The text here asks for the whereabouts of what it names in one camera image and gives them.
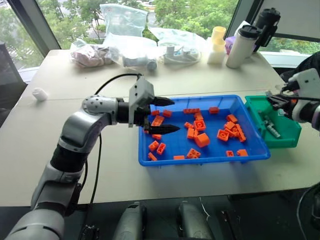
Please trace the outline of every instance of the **white table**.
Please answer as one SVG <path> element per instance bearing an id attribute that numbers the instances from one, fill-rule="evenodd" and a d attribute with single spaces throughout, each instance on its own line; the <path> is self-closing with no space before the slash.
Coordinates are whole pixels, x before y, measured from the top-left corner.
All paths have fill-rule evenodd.
<path id="1" fill-rule="evenodd" d="M 77 70 L 65 50 L 51 51 L 17 106 L 0 128 L 0 206 L 27 206 L 45 164 L 51 159 L 63 124 L 84 97 L 105 80 L 125 72 L 121 67 Z M 203 96 L 263 93 L 281 79 L 258 54 L 241 70 L 207 66 L 204 62 L 172 71 L 160 66 L 158 76 L 147 76 L 161 96 Z M 127 97 L 135 79 L 114 81 L 103 94 Z M 50 92 L 37 103 L 34 87 Z M 296 148 L 271 151 L 268 160 L 143 167 L 138 163 L 138 128 L 108 126 L 102 132 L 102 157 L 95 202 L 213 196 L 304 188 L 319 180 L 319 133 L 304 124 Z M 98 145 L 88 158 L 89 171 L 80 203 L 91 197 Z"/>

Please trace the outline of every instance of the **black chair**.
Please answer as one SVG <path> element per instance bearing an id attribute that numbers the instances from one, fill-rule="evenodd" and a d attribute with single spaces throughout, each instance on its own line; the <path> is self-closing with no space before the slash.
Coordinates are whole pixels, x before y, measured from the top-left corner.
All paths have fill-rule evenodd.
<path id="1" fill-rule="evenodd" d="M 0 42 L 0 127 L 26 87 L 27 84 L 21 79 L 6 45 Z"/>

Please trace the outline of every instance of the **window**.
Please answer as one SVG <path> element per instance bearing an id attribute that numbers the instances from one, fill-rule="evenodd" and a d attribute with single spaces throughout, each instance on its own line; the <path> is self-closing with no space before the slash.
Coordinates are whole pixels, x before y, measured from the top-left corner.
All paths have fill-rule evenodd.
<path id="1" fill-rule="evenodd" d="M 207 39 L 215 26 L 228 28 L 238 0 L 37 0 L 62 49 L 69 49 L 77 38 L 102 43 L 105 21 L 100 4 L 120 3 L 149 12 L 152 27 L 172 28 L 196 33 Z M 143 36 L 156 40 L 145 29 Z"/>
<path id="2" fill-rule="evenodd" d="M 17 69 L 37 67 L 44 59 L 5 0 L 0 0 L 0 41 L 5 43 Z"/>
<path id="3" fill-rule="evenodd" d="M 270 40 L 268 46 L 260 47 L 259 51 L 314 54 L 320 51 L 320 43 L 312 41 L 295 40 L 289 38 L 273 37 Z"/>

